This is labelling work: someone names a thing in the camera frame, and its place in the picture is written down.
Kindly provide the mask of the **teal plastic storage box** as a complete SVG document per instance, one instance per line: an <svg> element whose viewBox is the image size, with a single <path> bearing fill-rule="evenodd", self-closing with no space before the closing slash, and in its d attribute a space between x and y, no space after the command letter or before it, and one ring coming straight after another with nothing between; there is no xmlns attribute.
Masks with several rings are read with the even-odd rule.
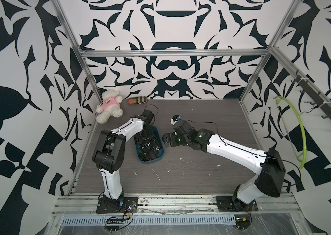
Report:
<svg viewBox="0 0 331 235"><path fill-rule="evenodd" d="M142 162L143 164L151 164L151 163L160 161L163 158L164 148L163 148L162 141L160 139L160 135L159 135L158 129L156 128L156 130L157 130L156 131L156 137L152 141L145 141L143 143L138 143L137 142L137 134L134 135L134 142L135 142L135 146L136 146L137 157L138 157L139 161ZM155 159L155 160L147 161L147 162L141 161L140 160L140 154L141 154L140 147L141 146L148 147L150 150L152 150L152 149L153 150L158 150L159 151L158 158Z"/></svg>

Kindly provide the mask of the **black car key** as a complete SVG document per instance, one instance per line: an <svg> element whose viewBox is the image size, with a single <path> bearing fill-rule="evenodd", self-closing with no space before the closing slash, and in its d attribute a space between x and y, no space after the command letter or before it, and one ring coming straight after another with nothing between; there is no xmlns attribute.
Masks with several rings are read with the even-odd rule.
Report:
<svg viewBox="0 0 331 235"><path fill-rule="evenodd" d="M148 147L145 147L145 146L141 146L140 150L141 150L141 153L144 153L144 154L148 154L149 151L150 151L150 149Z"/></svg>
<svg viewBox="0 0 331 235"><path fill-rule="evenodd" d="M158 158L158 154L159 154L159 151L158 150L150 150L149 151L149 156L150 156L150 159L152 160L155 160Z"/></svg>

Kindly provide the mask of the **black car key box front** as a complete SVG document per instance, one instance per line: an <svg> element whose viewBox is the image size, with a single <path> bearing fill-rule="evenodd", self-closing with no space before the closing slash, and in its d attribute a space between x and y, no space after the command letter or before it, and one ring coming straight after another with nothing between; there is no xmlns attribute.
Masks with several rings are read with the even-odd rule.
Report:
<svg viewBox="0 0 331 235"><path fill-rule="evenodd" d="M151 159L151 156L148 153L142 152L140 154L140 160L143 161L143 162L147 162L147 161L150 161L152 159Z"/></svg>

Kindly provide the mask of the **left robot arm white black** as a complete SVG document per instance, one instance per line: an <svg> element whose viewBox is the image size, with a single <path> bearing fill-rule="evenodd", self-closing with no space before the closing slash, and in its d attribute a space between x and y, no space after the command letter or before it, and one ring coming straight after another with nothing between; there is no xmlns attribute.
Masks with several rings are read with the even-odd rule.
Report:
<svg viewBox="0 0 331 235"><path fill-rule="evenodd" d="M103 130L99 134L92 160L103 178L103 195L111 200L119 200L123 195L119 169L123 164L126 142L148 128L153 117L135 116L113 130Z"/></svg>

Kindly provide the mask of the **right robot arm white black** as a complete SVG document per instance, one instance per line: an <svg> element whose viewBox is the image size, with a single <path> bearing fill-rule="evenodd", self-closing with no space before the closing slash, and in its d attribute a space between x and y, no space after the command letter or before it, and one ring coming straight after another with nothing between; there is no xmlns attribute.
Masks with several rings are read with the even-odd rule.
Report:
<svg viewBox="0 0 331 235"><path fill-rule="evenodd" d="M241 210L264 195L278 198L285 177L285 166L279 153L249 148L221 137L207 129L196 130L188 120L172 122L172 132L163 135L166 147L188 146L193 150L224 157L254 173L245 184L236 187L230 205Z"/></svg>

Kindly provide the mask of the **brown checkered pouch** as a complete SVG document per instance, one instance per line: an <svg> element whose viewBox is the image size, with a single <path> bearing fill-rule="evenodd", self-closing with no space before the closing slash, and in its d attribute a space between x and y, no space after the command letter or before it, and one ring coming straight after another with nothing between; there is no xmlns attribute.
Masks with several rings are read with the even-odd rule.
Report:
<svg viewBox="0 0 331 235"><path fill-rule="evenodd" d="M148 101L147 97L139 96L139 97L129 98L127 100L127 103L130 105L134 105L134 104L144 104L147 103L147 101Z"/></svg>

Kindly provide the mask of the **white teddy bear pink shirt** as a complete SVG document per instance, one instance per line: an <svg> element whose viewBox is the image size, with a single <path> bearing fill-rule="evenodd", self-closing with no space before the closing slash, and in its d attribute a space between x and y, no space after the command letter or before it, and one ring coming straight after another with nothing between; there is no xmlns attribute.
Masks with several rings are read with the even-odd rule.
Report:
<svg viewBox="0 0 331 235"><path fill-rule="evenodd" d="M96 108L96 121L100 124L106 123L110 117L119 118L123 116L120 105L123 97L119 90L107 90L102 94L102 102Z"/></svg>

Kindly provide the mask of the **black connector block left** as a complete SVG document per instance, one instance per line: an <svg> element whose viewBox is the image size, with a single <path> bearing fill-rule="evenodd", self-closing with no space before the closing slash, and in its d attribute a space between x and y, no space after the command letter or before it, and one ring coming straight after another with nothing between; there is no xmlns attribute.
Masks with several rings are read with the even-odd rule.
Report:
<svg viewBox="0 0 331 235"><path fill-rule="evenodd" d="M117 217L110 217L105 222L105 228L109 232L115 232L120 229L124 225L125 220Z"/></svg>

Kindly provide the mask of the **black connector block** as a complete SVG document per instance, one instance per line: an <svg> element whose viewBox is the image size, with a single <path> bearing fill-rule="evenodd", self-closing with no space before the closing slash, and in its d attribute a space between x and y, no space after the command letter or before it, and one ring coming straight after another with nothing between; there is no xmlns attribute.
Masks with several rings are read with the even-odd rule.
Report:
<svg viewBox="0 0 331 235"><path fill-rule="evenodd" d="M120 229L124 225L125 220L117 217L110 217L105 222L105 228L109 232L115 232Z"/></svg>
<svg viewBox="0 0 331 235"><path fill-rule="evenodd" d="M245 231L246 229L248 229L252 223L252 221L250 219L247 219L245 217L238 217L235 219L236 222L236 229L240 230L240 231Z"/></svg>

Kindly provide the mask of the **black connector block right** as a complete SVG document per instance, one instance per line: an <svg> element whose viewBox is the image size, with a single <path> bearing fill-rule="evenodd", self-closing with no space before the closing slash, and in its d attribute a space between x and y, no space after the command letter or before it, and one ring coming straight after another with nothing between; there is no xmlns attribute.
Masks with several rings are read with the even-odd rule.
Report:
<svg viewBox="0 0 331 235"><path fill-rule="evenodd" d="M236 222L236 229L240 230L240 231L245 231L246 229L248 229L252 223L252 221L250 219L247 219L245 217L238 217L235 219Z"/></svg>

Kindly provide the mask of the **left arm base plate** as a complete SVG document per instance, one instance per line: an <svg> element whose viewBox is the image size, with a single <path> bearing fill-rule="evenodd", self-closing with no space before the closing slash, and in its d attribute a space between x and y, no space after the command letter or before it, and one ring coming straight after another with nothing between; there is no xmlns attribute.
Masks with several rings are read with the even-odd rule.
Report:
<svg viewBox="0 0 331 235"><path fill-rule="evenodd" d="M128 209L135 213L138 208L137 197L121 196L117 200L110 199L106 196L98 199L98 205L96 209L97 214L106 213L124 213Z"/></svg>

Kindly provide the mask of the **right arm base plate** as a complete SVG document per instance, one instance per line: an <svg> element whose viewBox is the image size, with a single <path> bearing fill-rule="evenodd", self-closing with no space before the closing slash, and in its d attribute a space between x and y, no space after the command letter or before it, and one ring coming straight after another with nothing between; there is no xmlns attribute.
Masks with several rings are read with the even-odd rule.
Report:
<svg viewBox="0 0 331 235"><path fill-rule="evenodd" d="M245 204L238 199L233 199L233 196L216 196L216 204L220 212L247 212L248 210L255 212L258 211L258 206L255 200L249 204Z"/></svg>

